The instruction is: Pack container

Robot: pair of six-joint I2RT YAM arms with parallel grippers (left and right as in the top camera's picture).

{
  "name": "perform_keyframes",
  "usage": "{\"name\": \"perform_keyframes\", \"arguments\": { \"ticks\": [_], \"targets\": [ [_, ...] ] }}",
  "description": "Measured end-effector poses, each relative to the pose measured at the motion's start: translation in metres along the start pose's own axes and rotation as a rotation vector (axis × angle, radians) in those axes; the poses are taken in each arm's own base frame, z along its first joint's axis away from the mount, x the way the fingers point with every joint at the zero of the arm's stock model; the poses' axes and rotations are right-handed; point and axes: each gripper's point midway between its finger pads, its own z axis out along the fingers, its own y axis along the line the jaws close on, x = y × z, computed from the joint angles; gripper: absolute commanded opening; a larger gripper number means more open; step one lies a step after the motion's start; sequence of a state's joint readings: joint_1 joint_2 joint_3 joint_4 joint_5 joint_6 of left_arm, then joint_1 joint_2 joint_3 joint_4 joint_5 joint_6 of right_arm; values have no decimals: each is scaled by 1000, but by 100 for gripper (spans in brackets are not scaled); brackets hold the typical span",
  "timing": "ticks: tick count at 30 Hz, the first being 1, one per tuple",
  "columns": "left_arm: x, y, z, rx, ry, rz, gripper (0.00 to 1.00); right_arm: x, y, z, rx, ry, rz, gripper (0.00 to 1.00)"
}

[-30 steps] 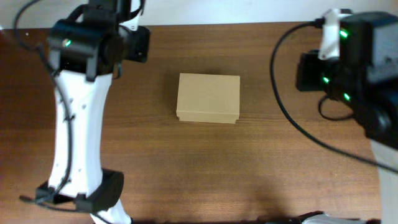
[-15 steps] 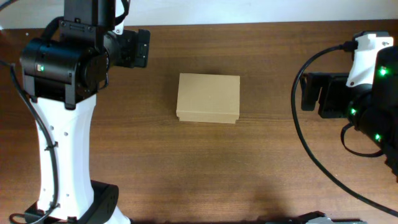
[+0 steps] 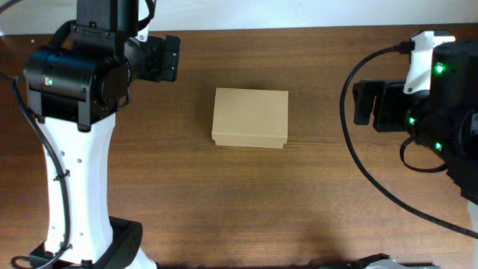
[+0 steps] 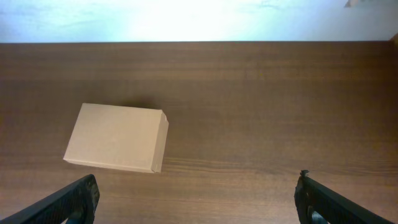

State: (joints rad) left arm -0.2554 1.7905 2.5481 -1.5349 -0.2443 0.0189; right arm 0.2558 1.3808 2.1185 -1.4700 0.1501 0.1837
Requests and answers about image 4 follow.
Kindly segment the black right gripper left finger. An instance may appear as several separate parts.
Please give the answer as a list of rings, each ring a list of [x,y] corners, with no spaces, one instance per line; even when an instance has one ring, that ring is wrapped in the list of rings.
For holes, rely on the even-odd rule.
[[[99,199],[98,184],[90,174],[1,220],[1,223],[93,224]]]

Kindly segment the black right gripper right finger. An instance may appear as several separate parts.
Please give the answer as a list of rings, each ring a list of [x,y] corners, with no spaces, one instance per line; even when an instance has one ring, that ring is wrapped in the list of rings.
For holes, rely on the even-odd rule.
[[[302,170],[295,187],[294,200],[301,224],[315,223],[382,223],[390,224],[379,215],[354,203],[307,176]]]

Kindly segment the cardboard box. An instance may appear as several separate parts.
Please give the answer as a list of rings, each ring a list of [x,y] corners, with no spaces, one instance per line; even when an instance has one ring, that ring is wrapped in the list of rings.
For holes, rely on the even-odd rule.
[[[63,159],[83,166],[160,173],[168,128],[162,110],[83,103]]]

